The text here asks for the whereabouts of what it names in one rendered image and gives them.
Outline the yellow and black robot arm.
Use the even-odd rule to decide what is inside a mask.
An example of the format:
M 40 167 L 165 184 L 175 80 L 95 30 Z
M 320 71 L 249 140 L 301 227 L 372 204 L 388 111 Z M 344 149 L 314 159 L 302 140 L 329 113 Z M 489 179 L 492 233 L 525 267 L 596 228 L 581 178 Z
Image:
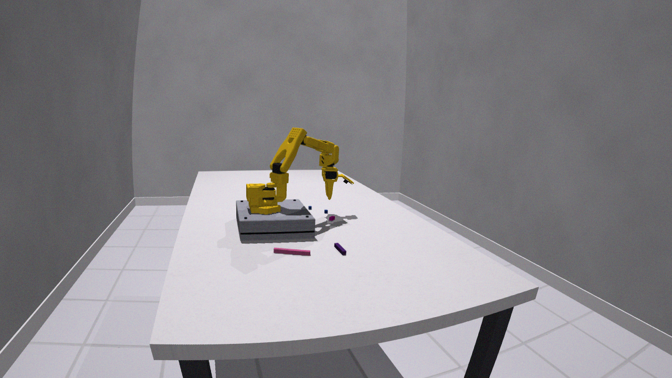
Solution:
M 266 185 L 248 184 L 251 213 L 267 215 L 281 211 L 281 206 L 278 203 L 287 198 L 287 183 L 289 183 L 287 171 L 295 160 L 301 144 L 309 148 L 316 148 L 319 152 L 325 152 L 320 154 L 319 166 L 333 167 L 338 163 L 339 147 L 337 145 L 329 141 L 311 138 L 306 134 L 307 132 L 302 128 L 292 128 L 292 131 L 289 132 L 270 164 L 272 172 L 269 174 L 269 178 L 272 183 Z M 280 163 L 284 157 L 285 160 Z

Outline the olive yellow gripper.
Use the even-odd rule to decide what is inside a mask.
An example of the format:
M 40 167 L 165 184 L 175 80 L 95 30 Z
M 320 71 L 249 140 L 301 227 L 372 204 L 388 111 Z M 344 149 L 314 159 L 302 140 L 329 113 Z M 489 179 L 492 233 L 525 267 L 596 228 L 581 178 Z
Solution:
M 343 177 L 344 182 L 351 182 L 354 184 L 349 178 L 347 178 L 343 174 L 338 174 L 338 169 L 336 167 L 328 167 L 328 166 L 322 166 L 322 178 L 323 181 L 325 182 L 325 192 L 326 196 L 328 197 L 328 200 L 331 200 L 331 197 L 333 195 L 333 184 L 334 182 L 338 181 L 338 177 Z M 334 180 L 332 180 L 334 179 Z

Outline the pink flat bar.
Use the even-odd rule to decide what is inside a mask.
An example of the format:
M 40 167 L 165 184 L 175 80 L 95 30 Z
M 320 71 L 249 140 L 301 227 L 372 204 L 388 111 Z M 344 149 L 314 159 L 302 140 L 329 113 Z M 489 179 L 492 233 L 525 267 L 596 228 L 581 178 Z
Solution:
M 293 255 L 307 255 L 310 256 L 310 250 L 299 250 L 299 249 L 286 249 L 280 247 L 274 247 L 275 253 L 281 254 L 293 254 Z

